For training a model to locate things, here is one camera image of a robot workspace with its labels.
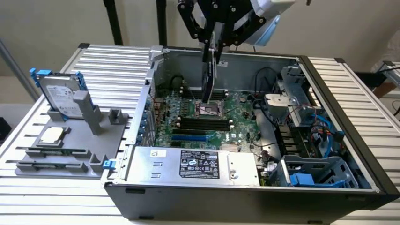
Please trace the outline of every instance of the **green circuit board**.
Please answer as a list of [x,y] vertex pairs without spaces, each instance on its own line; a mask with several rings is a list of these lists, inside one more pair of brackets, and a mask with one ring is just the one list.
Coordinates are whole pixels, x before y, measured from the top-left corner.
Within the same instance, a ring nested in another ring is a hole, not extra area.
[[218,105],[218,115],[201,115],[196,107],[200,100],[181,98],[176,92],[157,98],[156,101],[158,105],[156,107],[157,135],[154,146],[172,147],[172,136],[174,135],[172,131],[177,129],[176,122],[180,116],[193,119],[232,120],[233,128],[229,131],[205,130],[205,142],[178,141],[180,146],[173,147],[218,150],[221,145],[230,144],[230,146],[237,145],[240,152],[258,151],[257,147],[250,149],[253,146],[250,147],[248,139],[248,136],[253,137],[257,134],[258,128],[256,121],[252,120],[252,105],[245,94],[229,93],[221,101],[209,101],[210,104]]

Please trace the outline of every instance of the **motherboard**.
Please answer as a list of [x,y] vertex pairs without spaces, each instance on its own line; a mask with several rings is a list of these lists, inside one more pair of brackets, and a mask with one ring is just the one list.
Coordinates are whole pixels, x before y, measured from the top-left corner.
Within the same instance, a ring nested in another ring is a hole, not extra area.
[[250,137],[258,133],[248,94],[224,92],[205,104],[197,91],[165,91],[154,99],[154,146],[254,152]]

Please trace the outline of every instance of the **white label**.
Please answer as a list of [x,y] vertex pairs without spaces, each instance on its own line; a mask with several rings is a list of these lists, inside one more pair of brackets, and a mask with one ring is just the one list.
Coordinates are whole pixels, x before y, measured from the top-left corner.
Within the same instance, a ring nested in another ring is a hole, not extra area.
[[228,62],[226,61],[220,61],[217,66],[218,67],[228,67]]
[[80,117],[81,111],[78,105],[73,102],[73,92],[68,87],[48,85],[49,96],[54,102],[54,106],[68,117]]
[[149,151],[150,157],[166,157],[166,150],[165,149],[152,149]]

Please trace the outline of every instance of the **metal pole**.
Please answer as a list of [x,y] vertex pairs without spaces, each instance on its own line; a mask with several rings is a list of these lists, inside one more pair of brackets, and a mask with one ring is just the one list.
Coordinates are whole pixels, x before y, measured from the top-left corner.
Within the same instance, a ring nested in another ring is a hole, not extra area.
[[158,25],[158,43],[166,46],[166,0],[156,0],[157,6],[157,25]]
[[8,67],[10,68],[16,78],[18,79],[21,85],[24,86],[26,93],[29,94],[33,101],[36,101],[38,98],[38,94],[34,90],[32,83],[29,82],[29,79],[26,78],[25,74],[22,73],[16,61],[13,60],[13,57],[10,56],[10,53],[8,52],[1,39],[0,39],[0,55],[8,65]]
[[114,7],[114,0],[102,0],[102,2],[106,8],[106,15],[108,15],[108,21],[109,21],[110,32],[113,37],[113,43],[114,45],[124,45],[122,36],[120,33],[120,22],[118,22],[117,9]]

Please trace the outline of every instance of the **blue tab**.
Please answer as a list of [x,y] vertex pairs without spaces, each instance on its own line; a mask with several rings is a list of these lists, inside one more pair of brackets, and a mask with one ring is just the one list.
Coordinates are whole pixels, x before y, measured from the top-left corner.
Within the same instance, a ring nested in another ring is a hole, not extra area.
[[34,74],[34,72],[36,72],[36,68],[29,69],[30,75]]
[[110,161],[110,160],[104,161],[102,169],[104,170],[114,170],[116,163],[117,163],[116,161]]
[[46,69],[41,69],[37,73],[36,73],[38,76],[48,76],[52,74],[52,71],[50,70],[46,70]]
[[289,180],[293,186],[314,186],[312,175],[308,173],[294,173],[289,176]]

